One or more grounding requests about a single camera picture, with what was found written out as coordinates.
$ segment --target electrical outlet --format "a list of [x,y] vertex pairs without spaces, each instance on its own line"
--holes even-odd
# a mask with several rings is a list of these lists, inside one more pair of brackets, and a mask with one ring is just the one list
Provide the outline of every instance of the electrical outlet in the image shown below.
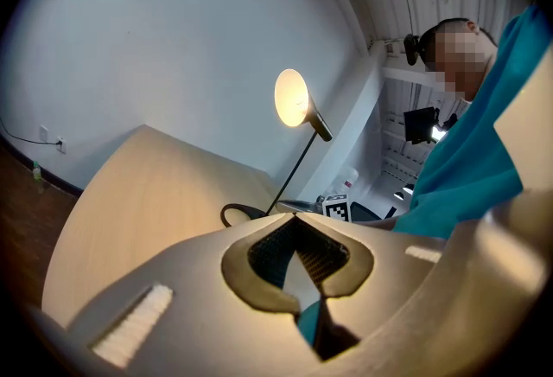
[[44,125],[41,125],[41,127],[38,130],[39,138],[42,142],[48,141],[48,128]]
[[55,147],[57,148],[57,150],[59,152],[65,154],[66,153],[66,145],[67,145],[66,139],[63,138],[63,137],[58,136],[57,142],[61,142],[61,145],[55,145]]

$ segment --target teal cloth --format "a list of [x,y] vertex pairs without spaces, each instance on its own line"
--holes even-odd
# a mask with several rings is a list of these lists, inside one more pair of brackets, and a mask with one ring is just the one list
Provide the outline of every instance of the teal cloth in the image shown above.
[[394,231],[446,239],[458,222],[479,219],[522,191],[493,123],[528,80],[550,40],[545,14],[534,5],[508,23],[495,65],[467,112],[430,153],[410,211],[397,220]]
[[303,335],[303,338],[309,345],[315,345],[315,334],[317,332],[317,321],[319,320],[319,308],[321,300],[317,300],[314,304],[310,304],[297,321],[297,328]]

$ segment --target tabletop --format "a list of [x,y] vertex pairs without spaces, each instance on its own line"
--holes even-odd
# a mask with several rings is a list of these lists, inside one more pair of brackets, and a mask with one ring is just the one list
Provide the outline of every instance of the tabletop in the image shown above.
[[[69,215],[48,267],[42,310],[66,327],[99,291],[160,251],[223,229],[219,212],[227,203],[266,209],[276,191],[263,171],[141,126]],[[247,220],[235,213],[231,223]]]

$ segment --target lamp base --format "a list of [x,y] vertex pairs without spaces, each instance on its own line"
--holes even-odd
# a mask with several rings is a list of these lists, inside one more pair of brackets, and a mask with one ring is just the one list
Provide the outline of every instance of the lamp base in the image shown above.
[[250,207],[248,205],[240,205],[239,203],[229,203],[228,205],[225,205],[223,209],[221,209],[220,214],[221,221],[227,228],[232,226],[225,217],[225,211],[227,209],[237,209],[238,211],[242,211],[250,218],[250,220],[259,219],[267,215],[267,213],[265,213],[261,209]]

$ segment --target person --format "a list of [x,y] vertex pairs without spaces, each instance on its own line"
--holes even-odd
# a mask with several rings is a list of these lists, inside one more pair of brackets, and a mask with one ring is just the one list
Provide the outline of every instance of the person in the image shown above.
[[443,73],[446,89],[471,105],[429,154],[409,212],[367,226],[446,239],[460,221],[479,219],[522,191],[493,124],[528,80],[551,37],[536,5],[507,24],[498,46],[468,19],[447,19],[424,33],[416,45],[424,64]]

